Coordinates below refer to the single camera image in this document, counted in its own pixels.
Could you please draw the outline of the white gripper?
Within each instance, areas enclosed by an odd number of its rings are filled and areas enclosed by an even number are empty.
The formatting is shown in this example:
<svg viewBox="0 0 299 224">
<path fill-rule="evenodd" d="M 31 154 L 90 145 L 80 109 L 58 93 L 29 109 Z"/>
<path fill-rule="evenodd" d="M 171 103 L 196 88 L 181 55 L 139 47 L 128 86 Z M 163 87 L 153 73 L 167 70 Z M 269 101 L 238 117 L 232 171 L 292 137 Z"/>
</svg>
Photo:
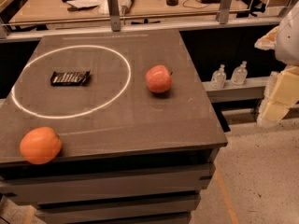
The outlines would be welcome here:
<svg viewBox="0 0 299 224">
<path fill-rule="evenodd" d="M 271 73 L 258 111 L 257 123 L 273 127 L 299 102 L 299 67 L 294 66 L 299 65 L 299 2 L 279 26 L 259 38 L 254 47 L 275 49 L 276 59 L 287 64 L 280 73 Z"/>
</svg>

